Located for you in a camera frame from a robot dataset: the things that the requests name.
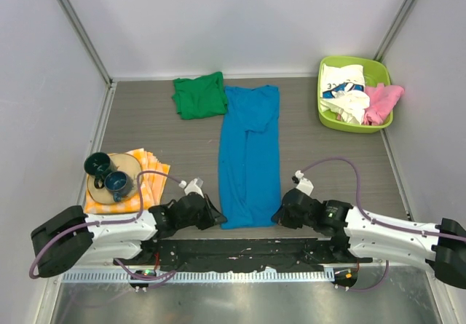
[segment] gray wood grain surface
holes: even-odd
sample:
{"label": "gray wood grain surface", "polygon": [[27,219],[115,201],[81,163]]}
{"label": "gray wood grain surface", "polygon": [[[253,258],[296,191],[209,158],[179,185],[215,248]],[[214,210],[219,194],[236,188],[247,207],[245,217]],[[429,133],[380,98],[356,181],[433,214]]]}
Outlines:
{"label": "gray wood grain surface", "polygon": [[[363,207],[375,213],[406,218],[395,178],[380,133],[343,133],[321,125],[317,115],[317,78],[227,79],[225,84],[280,88],[280,172],[282,194],[294,187],[291,176],[307,164],[331,156],[354,161],[362,175]],[[213,204],[218,198],[218,142],[223,117],[181,120],[171,99],[170,81],[119,82],[103,139],[105,152],[125,152],[144,147],[161,162],[171,165],[170,173],[186,181],[204,180],[202,189]],[[355,204],[355,174],[343,162],[324,163],[307,173],[317,199],[339,199]],[[181,189],[167,182],[162,202],[179,199]],[[264,238],[314,237],[310,228],[281,226],[198,231],[190,227],[174,238]]]}

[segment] green laundry basket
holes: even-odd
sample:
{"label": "green laundry basket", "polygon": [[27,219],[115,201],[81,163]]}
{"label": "green laundry basket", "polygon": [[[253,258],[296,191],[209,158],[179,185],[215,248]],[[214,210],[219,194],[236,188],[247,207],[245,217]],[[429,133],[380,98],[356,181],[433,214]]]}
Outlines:
{"label": "green laundry basket", "polygon": [[385,85],[390,85],[390,76],[388,70],[383,64],[375,60],[366,60],[365,58],[347,57],[347,56],[328,56],[320,62],[319,79],[317,84],[317,108],[319,109],[319,119],[326,127],[331,129],[346,131],[349,133],[375,133],[387,127],[392,123],[393,111],[385,119],[382,125],[355,125],[346,122],[340,122],[336,119],[337,114],[332,111],[322,111],[320,108],[320,78],[322,77],[323,65],[329,67],[345,67],[351,64],[360,64],[364,67],[364,79],[366,86],[377,86],[378,83],[383,82]]}

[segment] green cloth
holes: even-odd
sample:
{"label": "green cloth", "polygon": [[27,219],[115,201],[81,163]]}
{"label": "green cloth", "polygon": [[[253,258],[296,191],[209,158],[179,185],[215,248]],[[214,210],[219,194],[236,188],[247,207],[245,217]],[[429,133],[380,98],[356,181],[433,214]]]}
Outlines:
{"label": "green cloth", "polygon": [[173,80],[176,112],[182,119],[200,119],[226,113],[228,100],[224,91],[224,75],[218,71],[196,79]]}

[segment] clothing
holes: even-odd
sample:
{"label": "clothing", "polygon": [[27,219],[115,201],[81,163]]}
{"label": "clothing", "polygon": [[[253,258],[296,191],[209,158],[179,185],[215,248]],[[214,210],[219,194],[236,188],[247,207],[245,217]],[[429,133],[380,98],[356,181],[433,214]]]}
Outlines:
{"label": "clothing", "polygon": [[320,97],[335,98],[338,91],[364,91],[363,66],[352,64],[341,68],[323,65],[320,77]]}
{"label": "clothing", "polygon": [[271,226],[281,204],[276,86],[225,87],[228,113],[221,129],[218,187],[224,229]]}
{"label": "clothing", "polygon": [[182,119],[200,119],[226,113],[224,75],[218,71],[196,79],[173,80],[176,112]]}
{"label": "clothing", "polygon": [[[128,151],[127,154],[133,155],[139,161],[142,170],[157,170],[163,173],[170,171],[169,165],[162,164],[151,152],[144,151],[144,148]],[[143,192],[144,209],[149,209],[154,205],[160,204],[160,197],[162,196],[166,180],[167,178],[161,175],[143,175],[141,191]],[[135,213],[139,211],[140,206],[138,193],[124,202],[105,205],[96,202],[89,190],[86,190],[85,213]]]}
{"label": "clothing", "polygon": [[364,125],[382,125],[389,116],[395,104],[405,93],[401,86],[384,86],[379,83],[377,87],[366,87],[366,94],[371,99],[371,105],[364,114]]}
{"label": "clothing", "polygon": [[361,125],[364,121],[365,109],[369,107],[369,96],[361,91],[338,91],[333,98],[321,98],[320,109],[340,115],[343,122]]}

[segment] pink cloth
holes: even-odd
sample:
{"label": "pink cloth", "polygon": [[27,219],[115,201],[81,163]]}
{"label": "pink cloth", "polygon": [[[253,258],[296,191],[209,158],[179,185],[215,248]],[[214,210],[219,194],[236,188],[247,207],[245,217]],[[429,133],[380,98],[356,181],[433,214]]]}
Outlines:
{"label": "pink cloth", "polygon": [[363,124],[382,125],[405,90],[401,86],[380,83],[377,87],[366,86],[364,92],[371,99],[371,105],[366,108]]}

